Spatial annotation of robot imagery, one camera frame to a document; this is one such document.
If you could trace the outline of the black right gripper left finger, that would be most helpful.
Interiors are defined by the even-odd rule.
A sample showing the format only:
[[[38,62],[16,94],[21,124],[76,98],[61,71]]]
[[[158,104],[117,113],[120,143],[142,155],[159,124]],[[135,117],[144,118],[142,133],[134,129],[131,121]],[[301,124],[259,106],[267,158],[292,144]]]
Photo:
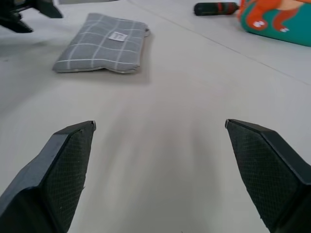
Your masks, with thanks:
[[[68,232],[85,186],[94,120],[55,132],[0,197],[2,233]]]

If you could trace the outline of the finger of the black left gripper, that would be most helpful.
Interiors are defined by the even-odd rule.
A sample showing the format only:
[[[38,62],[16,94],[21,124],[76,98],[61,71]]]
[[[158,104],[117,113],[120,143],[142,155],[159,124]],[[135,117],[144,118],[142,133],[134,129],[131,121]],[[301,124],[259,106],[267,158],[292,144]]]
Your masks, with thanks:
[[[33,30],[21,21],[20,14],[8,14],[0,16],[0,25],[16,33],[32,33]]]
[[[49,18],[62,18],[62,13],[54,6],[52,0],[39,0],[38,10]]]

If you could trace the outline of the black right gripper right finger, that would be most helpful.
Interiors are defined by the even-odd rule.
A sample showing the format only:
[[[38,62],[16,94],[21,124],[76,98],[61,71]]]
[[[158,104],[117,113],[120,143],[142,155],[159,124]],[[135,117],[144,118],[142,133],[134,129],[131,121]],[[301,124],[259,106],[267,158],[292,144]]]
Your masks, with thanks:
[[[271,233],[311,231],[311,166],[274,130],[227,119],[246,190]]]

